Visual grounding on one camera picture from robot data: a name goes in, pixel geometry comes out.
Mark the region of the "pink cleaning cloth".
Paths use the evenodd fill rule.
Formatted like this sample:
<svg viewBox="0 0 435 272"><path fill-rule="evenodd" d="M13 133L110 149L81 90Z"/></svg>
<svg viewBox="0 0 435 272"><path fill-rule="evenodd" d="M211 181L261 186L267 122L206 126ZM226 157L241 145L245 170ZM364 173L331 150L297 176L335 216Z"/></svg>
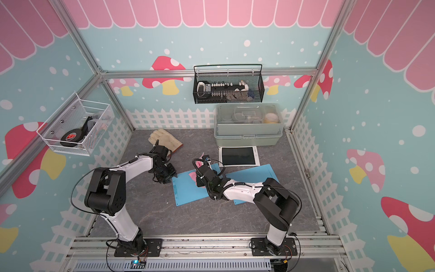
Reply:
<svg viewBox="0 0 435 272"><path fill-rule="evenodd" d="M206 164L207 166L210 166L210 158L208 155L205 155L203 153L197 160L193 160L192 164L193 164L193 166L195 166L196 169L200 168L204 164ZM204 187L205 186L205 182L198 176L198 173L196 170L194 170L192 173L190 173L189 176L191 177L191 179L193 181L196 182L197 187Z"/></svg>

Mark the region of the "white drawing tablet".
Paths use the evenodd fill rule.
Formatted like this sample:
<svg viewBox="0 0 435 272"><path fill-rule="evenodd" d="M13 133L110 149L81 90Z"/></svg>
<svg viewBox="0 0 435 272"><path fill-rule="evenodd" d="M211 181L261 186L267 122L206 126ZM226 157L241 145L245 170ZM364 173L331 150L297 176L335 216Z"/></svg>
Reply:
<svg viewBox="0 0 435 272"><path fill-rule="evenodd" d="M221 167L256 167L261 165L256 146L219 147L218 162Z"/></svg>

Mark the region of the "blue drawing tablet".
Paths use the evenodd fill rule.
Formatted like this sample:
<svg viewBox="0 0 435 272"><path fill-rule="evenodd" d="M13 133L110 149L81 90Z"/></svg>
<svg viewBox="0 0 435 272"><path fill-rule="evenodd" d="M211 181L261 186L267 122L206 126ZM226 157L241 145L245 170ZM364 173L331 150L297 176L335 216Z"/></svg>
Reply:
<svg viewBox="0 0 435 272"><path fill-rule="evenodd" d="M227 185L232 185L237 182L244 182L249 184L257 184L260 182L265 182L268 178L273 178L277 182L279 181L274 170L272 169L271 165L262 165L259 167L253 167L246 170L241 170L237 172L232 172L229 174L226 174L227 178L230 178L231 180ZM253 202L253 194L247 193L248 189L251 189L251 186L242 187L230 187L224 192L224 197L228 200L233 200L234 203L241 204L241 203L254 203Z"/></svg>
<svg viewBox="0 0 435 272"><path fill-rule="evenodd" d="M176 206L208 197L207 189L205 187L197 187L196 182L189 176L193 171L194 170L186 171L172 178Z"/></svg>

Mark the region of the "blue front drawing tablet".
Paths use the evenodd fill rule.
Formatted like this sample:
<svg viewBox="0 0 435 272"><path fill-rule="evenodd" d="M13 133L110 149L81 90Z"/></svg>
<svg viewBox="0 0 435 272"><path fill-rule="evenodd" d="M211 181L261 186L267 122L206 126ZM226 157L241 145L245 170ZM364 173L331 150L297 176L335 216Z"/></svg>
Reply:
<svg viewBox="0 0 435 272"><path fill-rule="evenodd" d="M232 172L229 174L226 174L227 178L230 178L231 180L227 185L232 185L237 182L244 182L249 184L257 184L260 182L265 182L268 178L273 178L277 182L279 181L274 170L272 169L271 165L262 165L259 167L253 167L246 170L241 170L237 172ZM230 187L224 192L224 197L228 200L233 200L234 203L241 204L241 203L254 203L253 202L253 194L247 193L248 189L251 189L251 186L242 187Z"/></svg>

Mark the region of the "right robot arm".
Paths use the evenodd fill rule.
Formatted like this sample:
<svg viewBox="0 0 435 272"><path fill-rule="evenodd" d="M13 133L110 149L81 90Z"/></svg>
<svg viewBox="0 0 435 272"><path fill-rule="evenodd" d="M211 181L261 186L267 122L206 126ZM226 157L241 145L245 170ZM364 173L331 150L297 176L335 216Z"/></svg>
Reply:
<svg viewBox="0 0 435 272"><path fill-rule="evenodd" d="M285 248L284 239L292 221L302 208L300 197L273 178L258 183L226 178L223 176L224 171L217 173L210 162L209 157L192 160L197 184L205 187L208 196L214 201L237 200L255 204L269 222L263 247L271 255L279 255Z"/></svg>

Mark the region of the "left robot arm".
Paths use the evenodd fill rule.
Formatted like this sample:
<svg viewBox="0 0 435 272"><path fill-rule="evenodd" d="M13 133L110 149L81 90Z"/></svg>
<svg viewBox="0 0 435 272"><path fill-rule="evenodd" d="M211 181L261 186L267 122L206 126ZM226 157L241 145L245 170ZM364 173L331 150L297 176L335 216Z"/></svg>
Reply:
<svg viewBox="0 0 435 272"><path fill-rule="evenodd" d="M177 177L171 158L172 151L156 142L150 152L138 154L126 163L89 171L91 179L83 200L89 208L86 213L98 215L110 225L116 234L116 253L140 257L149 250L142 230L126 209L126 185L145 172L153 174L154 182L170 183Z"/></svg>

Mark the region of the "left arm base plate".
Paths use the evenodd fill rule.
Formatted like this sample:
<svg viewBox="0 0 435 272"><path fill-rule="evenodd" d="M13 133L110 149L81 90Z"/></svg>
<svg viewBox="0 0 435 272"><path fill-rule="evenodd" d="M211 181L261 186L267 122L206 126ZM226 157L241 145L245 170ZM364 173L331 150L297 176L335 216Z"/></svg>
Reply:
<svg viewBox="0 0 435 272"><path fill-rule="evenodd" d="M162 243L162 239L119 240L114 257L159 257Z"/></svg>

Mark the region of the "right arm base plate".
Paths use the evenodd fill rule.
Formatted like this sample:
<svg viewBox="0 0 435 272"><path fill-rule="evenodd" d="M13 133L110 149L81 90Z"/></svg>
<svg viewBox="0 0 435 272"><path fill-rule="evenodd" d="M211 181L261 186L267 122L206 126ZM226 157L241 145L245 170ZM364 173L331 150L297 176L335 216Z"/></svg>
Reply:
<svg viewBox="0 0 435 272"><path fill-rule="evenodd" d="M298 256L297 245L293 238L285 238L280 246L266 238L251 238L249 248L253 256Z"/></svg>

